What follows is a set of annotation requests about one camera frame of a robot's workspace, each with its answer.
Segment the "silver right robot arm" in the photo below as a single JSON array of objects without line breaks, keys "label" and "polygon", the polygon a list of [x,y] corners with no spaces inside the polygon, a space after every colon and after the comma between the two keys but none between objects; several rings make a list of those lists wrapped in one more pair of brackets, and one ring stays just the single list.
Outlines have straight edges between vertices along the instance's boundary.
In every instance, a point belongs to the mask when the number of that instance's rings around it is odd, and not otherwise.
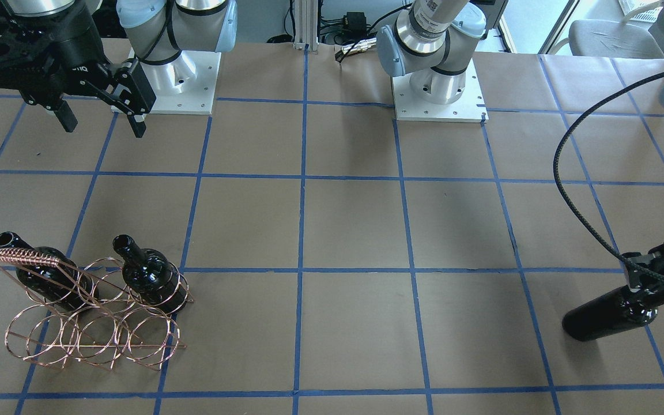
[{"label": "silver right robot arm", "polygon": [[126,115],[143,137],[147,115],[211,115],[221,56],[237,35],[235,1],[118,1],[131,54],[106,55],[94,19],[99,1],[0,1],[0,89],[77,118],[66,96],[94,97]]}]

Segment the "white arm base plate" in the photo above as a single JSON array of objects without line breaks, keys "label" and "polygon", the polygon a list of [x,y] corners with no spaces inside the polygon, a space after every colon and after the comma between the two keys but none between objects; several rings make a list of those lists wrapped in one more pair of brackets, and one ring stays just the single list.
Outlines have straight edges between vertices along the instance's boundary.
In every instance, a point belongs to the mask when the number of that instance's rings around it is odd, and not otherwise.
[{"label": "white arm base plate", "polygon": [[433,69],[392,79],[395,118],[402,121],[485,123],[488,110],[473,60],[464,73]]},{"label": "white arm base plate", "polygon": [[218,81],[220,52],[182,51],[171,63],[141,64],[155,92],[148,113],[156,115],[211,115]]}]

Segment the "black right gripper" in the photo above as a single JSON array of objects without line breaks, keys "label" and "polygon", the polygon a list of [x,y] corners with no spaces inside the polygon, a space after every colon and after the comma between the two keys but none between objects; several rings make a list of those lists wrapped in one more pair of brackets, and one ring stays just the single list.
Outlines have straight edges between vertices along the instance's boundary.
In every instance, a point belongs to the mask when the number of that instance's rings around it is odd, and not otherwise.
[{"label": "black right gripper", "polygon": [[55,115],[67,133],[78,120],[66,96],[118,108],[136,138],[156,100],[137,58],[113,63],[94,21],[100,1],[0,1],[0,89]]}]

